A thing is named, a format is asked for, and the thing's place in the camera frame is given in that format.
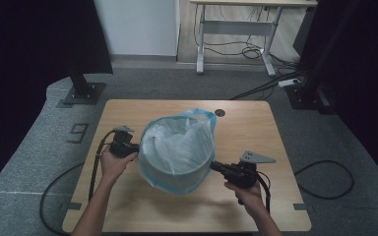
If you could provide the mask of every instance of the metal bracket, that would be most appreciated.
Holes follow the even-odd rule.
[[[247,162],[247,163],[253,163],[253,164],[259,164],[259,163],[275,163],[276,160],[266,157],[264,155],[255,153],[253,151],[247,150],[245,151],[241,157],[241,161]]]
[[[124,131],[124,132],[134,132],[133,129],[129,128],[128,126],[118,126],[113,128],[114,131]]]

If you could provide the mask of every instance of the desk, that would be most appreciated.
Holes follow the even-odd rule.
[[[272,217],[281,231],[307,231],[311,222],[302,205],[289,160],[270,106],[265,101],[211,100],[109,100],[101,115],[94,140],[82,170],[63,229],[73,231],[88,203],[88,191],[100,140],[113,127],[134,129],[132,143],[138,143],[144,128],[153,120],[189,108],[215,112],[222,109],[215,129],[216,160],[237,163],[247,149],[275,159],[258,169],[269,176]],[[96,183],[100,179],[97,172]],[[174,196],[150,186],[131,163],[114,186],[106,213],[104,232],[248,232],[257,231],[253,219],[240,206],[223,177],[212,171],[193,193]]]
[[[262,35],[268,36],[268,40],[261,49],[263,62],[269,76],[276,75],[272,62],[269,58],[270,48],[283,7],[316,7],[316,0],[190,0],[191,3],[202,5],[202,14],[199,28],[199,46],[196,71],[198,74],[204,73],[204,34],[236,34],[236,35]],[[230,21],[207,21],[205,20],[206,5],[232,5],[232,6],[267,6],[278,7],[275,18],[272,22],[230,22]]]

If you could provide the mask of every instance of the white desk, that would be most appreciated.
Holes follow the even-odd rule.
[[[236,34],[236,35],[262,35],[268,36],[264,48],[261,49],[262,58],[266,65],[269,76],[276,75],[272,62],[269,58],[270,48],[276,29],[278,28],[279,19],[283,7],[316,7],[315,0],[190,0],[191,3],[202,5],[202,14],[200,19],[198,47],[198,59],[196,71],[198,74],[204,73],[204,34]],[[278,7],[275,18],[272,22],[230,22],[230,21],[207,21],[205,20],[206,5],[231,5],[231,6],[267,6]]]

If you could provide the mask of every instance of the hand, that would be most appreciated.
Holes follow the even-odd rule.
[[[109,151],[109,145],[103,150],[100,162],[102,166],[102,179],[109,183],[115,183],[118,177],[124,172],[128,162],[134,160],[137,153],[134,152],[124,158],[119,158]]]
[[[259,181],[256,181],[253,187],[249,189],[241,189],[237,186],[225,182],[224,185],[235,192],[235,196],[242,200],[247,213],[254,217],[254,214],[258,209],[265,208],[262,201],[262,193]]]

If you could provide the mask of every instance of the desk leg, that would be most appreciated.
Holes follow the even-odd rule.
[[[269,38],[266,41],[265,48],[260,50],[260,52],[262,53],[263,62],[265,63],[266,69],[270,77],[274,77],[276,75],[275,69],[273,68],[273,65],[271,62],[271,58],[269,57],[269,52],[270,52],[270,47],[272,46],[273,38],[275,38],[276,29],[278,28],[281,14],[282,14],[282,7],[278,7],[275,19],[273,20],[273,25],[272,25]]]
[[[204,23],[205,23],[205,5],[202,5],[201,23],[199,23],[199,46],[198,59],[196,61],[196,72],[204,74]]]

